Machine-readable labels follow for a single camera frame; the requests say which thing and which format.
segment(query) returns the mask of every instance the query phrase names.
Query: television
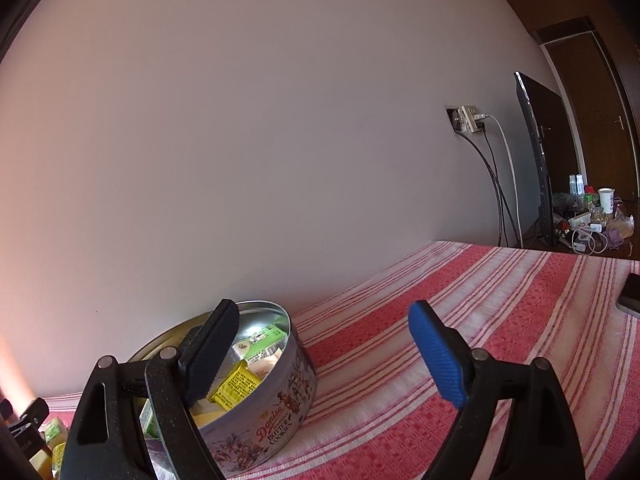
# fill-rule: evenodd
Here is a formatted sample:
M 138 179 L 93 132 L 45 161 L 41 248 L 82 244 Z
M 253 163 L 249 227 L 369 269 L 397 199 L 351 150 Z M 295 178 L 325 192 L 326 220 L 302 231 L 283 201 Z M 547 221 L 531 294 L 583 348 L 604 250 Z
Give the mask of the television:
M 540 235 L 555 245 L 552 194 L 568 193 L 569 175 L 580 173 L 574 136 L 562 98 L 522 72 L 514 76 L 538 170 Z

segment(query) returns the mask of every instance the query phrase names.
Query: black phone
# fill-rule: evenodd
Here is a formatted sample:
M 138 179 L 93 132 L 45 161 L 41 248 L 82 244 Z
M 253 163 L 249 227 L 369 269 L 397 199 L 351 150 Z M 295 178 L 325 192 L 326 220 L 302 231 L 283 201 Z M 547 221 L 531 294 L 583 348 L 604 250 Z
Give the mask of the black phone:
M 630 316 L 640 317 L 640 276 L 632 272 L 629 273 L 616 302 L 616 307 Z

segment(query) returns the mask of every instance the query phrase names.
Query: paper cup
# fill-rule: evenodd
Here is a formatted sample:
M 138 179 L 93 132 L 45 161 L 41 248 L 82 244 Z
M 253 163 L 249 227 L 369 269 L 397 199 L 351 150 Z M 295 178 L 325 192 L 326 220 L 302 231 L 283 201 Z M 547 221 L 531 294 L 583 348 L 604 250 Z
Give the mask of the paper cup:
M 600 207 L 605 213 L 613 213 L 613 189 L 601 187 L 598 190 L 600 195 Z

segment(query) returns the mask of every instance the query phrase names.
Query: green package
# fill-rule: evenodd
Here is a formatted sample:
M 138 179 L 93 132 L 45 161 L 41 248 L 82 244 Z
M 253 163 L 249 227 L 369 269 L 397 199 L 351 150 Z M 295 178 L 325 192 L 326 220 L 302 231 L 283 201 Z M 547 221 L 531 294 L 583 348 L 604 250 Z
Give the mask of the green package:
M 273 355 L 278 348 L 283 350 L 286 342 L 287 334 L 270 324 L 248 338 L 236 342 L 233 348 L 241 359 L 251 363 Z

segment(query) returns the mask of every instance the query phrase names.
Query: red and white striped cloth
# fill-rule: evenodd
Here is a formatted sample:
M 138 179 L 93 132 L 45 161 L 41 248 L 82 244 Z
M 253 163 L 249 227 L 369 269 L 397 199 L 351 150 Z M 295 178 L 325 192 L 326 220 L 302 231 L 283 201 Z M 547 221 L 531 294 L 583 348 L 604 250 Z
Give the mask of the red and white striped cloth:
M 408 331 L 408 307 L 423 299 L 471 347 L 519 363 L 547 357 L 587 477 L 605 478 L 640 426 L 640 331 L 615 308 L 639 270 L 628 260 L 456 242 L 416 251 L 294 316 L 318 368 L 316 400 L 293 440 L 239 478 L 420 478 L 455 416 Z M 507 414 L 500 405 L 475 478 L 488 477 Z

